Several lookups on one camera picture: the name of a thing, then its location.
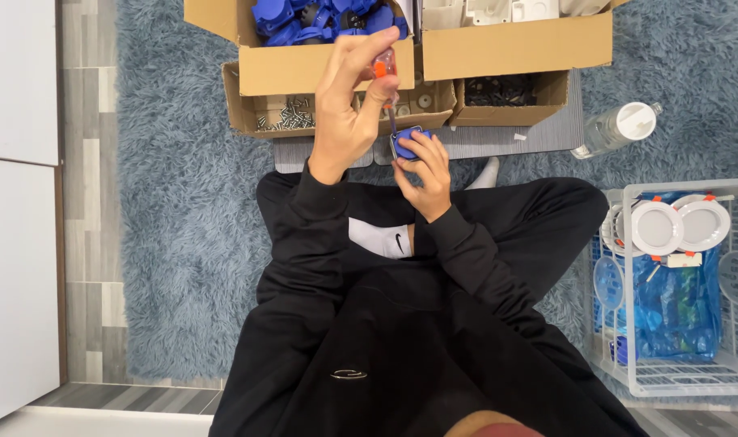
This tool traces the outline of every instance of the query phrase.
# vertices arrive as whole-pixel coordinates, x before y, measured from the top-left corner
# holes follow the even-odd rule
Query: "box compartment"
[[[387,0],[396,16],[403,15]],[[239,47],[238,69],[241,95],[309,94],[315,92],[334,45],[262,47],[250,7],[256,0],[184,0],[184,20],[235,43]],[[393,43],[399,89],[414,88],[412,35]],[[361,83],[358,90],[366,89]]]
[[[425,80],[551,72],[612,61],[612,0],[600,13],[521,23],[427,30]]]
[[[457,102],[450,117],[451,126],[532,126],[568,105],[570,72],[544,72],[539,75],[533,94],[535,106],[468,106],[466,81],[455,80]]]

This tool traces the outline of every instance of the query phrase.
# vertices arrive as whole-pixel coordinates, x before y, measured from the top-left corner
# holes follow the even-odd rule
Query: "plastic bottle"
[[[662,105],[632,102],[607,110],[585,123],[585,144],[571,150],[579,159],[612,152],[634,141],[644,139],[655,130]]]

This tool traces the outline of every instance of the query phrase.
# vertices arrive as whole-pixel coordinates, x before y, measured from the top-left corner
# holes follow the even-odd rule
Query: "shaggy rug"
[[[117,0],[117,8],[128,369],[145,379],[226,375],[269,260],[254,190],[273,169],[270,146],[228,127],[219,66],[236,59],[232,43],[184,23],[181,0]],[[656,132],[586,161],[570,153],[512,156],[502,160],[499,183],[577,176],[612,188],[738,177],[738,0],[633,0],[617,8],[614,22],[614,65],[583,71],[585,112],[658,101],[665,112]],[[453,189],[483,163],[453,162]],[[390,167],[350,177],[393,184]],[[575,272],[539,309],[582,344]]]

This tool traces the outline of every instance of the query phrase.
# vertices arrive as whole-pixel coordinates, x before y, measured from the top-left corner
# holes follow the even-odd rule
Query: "white plastic crate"
[[[738,251],[738,179],[629,185],[623,190],[609,190],[605,194],[609,206],[614,210],[619,209],[622,204],[630,205],[642,193],[663,191],[709,191],[717,197],[732,196],[731,200],[720,202],[730,212],[732,219],[731,231],[720,246],[720,259],[727,253]],[[630,208],[626,208],[623,214],[624,253],[632,253],[634,247]],[[615,238],[609,234],[616,235],[613,221],[610,222],[607,217],[601,233],[593,238],[592,244],[585,248],[584,256],[580,257],[584,262],[582,270],[585,273],[582,285],[585,290],[587,359],[628,386],[630,392],[637,397],[738,395],[738,260],[728,265],[721,263],[719,266],[720,275],[731,280],[727,281],[725,287],[727,293],[720,291],[722,340],[713,362],[701,364],[659,359],[636,360],[634,283],[632,280],[624,281],[624,278],[633,278],[633,257],[629,255],[626,258],[612,253],[604,242],[605,239]],[[600,257],[609,257],[616,262],[602,261],[614,267],[611,271],[612,281],[623,281],[623,295],[607,295],[601,299],[596,295],[592,273],[594,264]],[[606,305],[600,305],[600,311],[596,311],[596,301]],[[624,357],[626,364],[612,358],[609,343],[614,342],[616,355],[618,336],[627,338],[627,354]]]

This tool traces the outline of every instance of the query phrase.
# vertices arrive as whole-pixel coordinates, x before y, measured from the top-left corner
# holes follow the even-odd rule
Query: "left hand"
[[[353,90],[371,79],[368,69],[376,55],[398,40],[398,28],[369,36],[340,36],[315,90],[315,147],[308,161],[310,174],[322,184],[336,184],[376,139],[380,111],[398,88],[398,76],[375,79],[366,90],[360,112],[353,109]]]
[[[412,150],[419,161],[407,161],[398,158],[392,161],[393,178],[402,194],[420,211],[428,223],[441,217],[452,203],[450,203],[450,155],[444,146],[433,135],[431,139],[420,132],[413,132],[412,139],[400,138],[398,144]],[[404,171],[420,176],[422,187],[416,187],[409,182]]]

